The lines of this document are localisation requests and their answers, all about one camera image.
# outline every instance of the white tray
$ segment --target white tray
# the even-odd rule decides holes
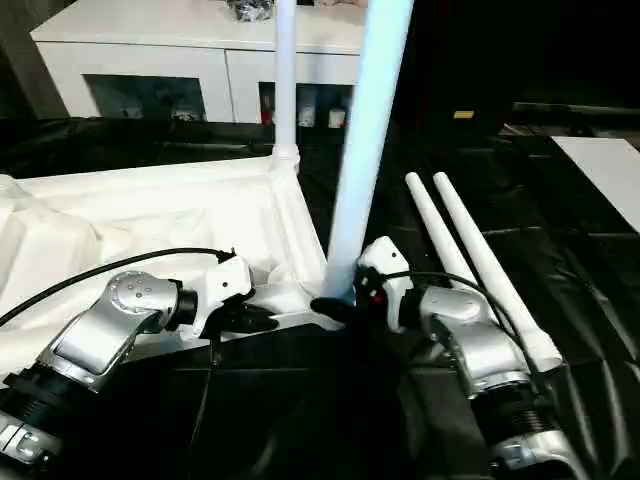
[[[319,294],[326,263],[294,167],[271,157],[0,178],[0,245],[0,314],[82,270],[171,247],[234,249],[251,265],[263,303],[300,313]],[[215,263],[179,255],[128,268],[188,282]],[[0,378],[28,366],[113,274],[60,292],[0,328]]]

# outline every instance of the white plastic rod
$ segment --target white plastic rod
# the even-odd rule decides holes
[[[462,256],[462,252],[451,236],[447,225],[444,223],[444,220],[442,220],[438,209],[433,203],[433,200],[431,200],[418,174],[415,172],[408,173],[405,181],[407,182],[413,201],[416,207],[418,207],[424,226],[427,228],[429,238],[431,238],[433,246],[436,247],[436,252],[438,252],[438,257],[440,257],[445,271],[476,282],[473,272],[469,268],[469,265],[467,265],[467,261],[464,256]],[[470,289],[463,283],[451,283],[456,288]]]
[[[296,0],[276,1],[276,145],[274,155],[298,154],[296,144]]]
[[[453,188],[449,177],[440,172],[435,174],[433,179],[484,286],[504,305],[538,369],[545,372],[560,365],[562,356],[553,340],[536,324]]]
[[[323,295],[352,298],[413,0],[373,0],[345,141]]]

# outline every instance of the white cylinder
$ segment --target white cylinder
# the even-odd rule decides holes
[[[440,172],[433,179],[485,288],[504,305],[538,369],[544,372],[560,365],[562,356],[553,340],[536,324],[449,177]]]
[[[360,58],[333,214],[323,295],[352,297],[413,0],[373,0]]]
[[[274,154],[296,146],[296,0],[276,1],[276,145]]]
[[[467,261],[458,248],[456,241],[451,236],[447,225],[444,223],[444,220],[442,220],[438,209],[434,205],[433,200],[431,200],[418,174],[415,172],[408,173],[405,181],[407,182],[409,191],[411,191],[413,201],[416,203],[416,207],[418,207],[422,222],[429,233],[429,238],[431,238],[433,246],[436,247],[436,252],[438,252],[438,257],[440,257],[445,271],[476,282],[473,272],[469,268],[469,265],[467,265]],[[455,288],[471,290],[470,287],[467,287],[463,283],[451,283]]]

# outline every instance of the robotic arm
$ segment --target robotic arm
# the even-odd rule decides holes
[[[386,278],[408,267],[393,242],[379,238],[358,262],[357,298],[377,310],[391,331],[417,327],[444,347],[498,475],[587,480],[551,403],[536,388],[523,351],[491,320],[484,296],[469,290],[417,287],[408,277]]]
[[[198,294],[177,280],[139,271],[114,276],[30,368],[5,379],[10,388],[0,401],[0,460],[14,471],[46,470],[64,442],[82,432],[97,409],[98,394],[141,333],[175,331],[180,325],[192,325],[188,328],[198,335],[203,329],[208,335],[254,333],[278,325],[268,318],[270,312],[243,303],[253,293],[244,260],[233,256],[210,274],[200,311]]]
[[[62,450],[79,428],[140,333],[191,324],[196,292],[180,282],[128,271],[113,277],[100,298],[42,351],[35,364],[9,375],[0,406],[0,452],[37,467]]]

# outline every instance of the black tablecloth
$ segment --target black tablecloth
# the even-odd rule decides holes
[[[18,178],[262,155],[272,138],[254,126],[106,120],[0,131],[0,168]],[[300,133],[299,181],[325,249],[341,144],[333,131]],[[547,378],[589,471],[640,478],[640,237],[549,139],[391,133],[367,241],[389,235],[413,267],[439,268],[403,177],[418,171],[432,189],[440,169],[566,359]],[[214,370],[208,349],[127,365],[65,473],[489,477],[455,375],[412,364],[416,341],[301,327],[226,344]]]

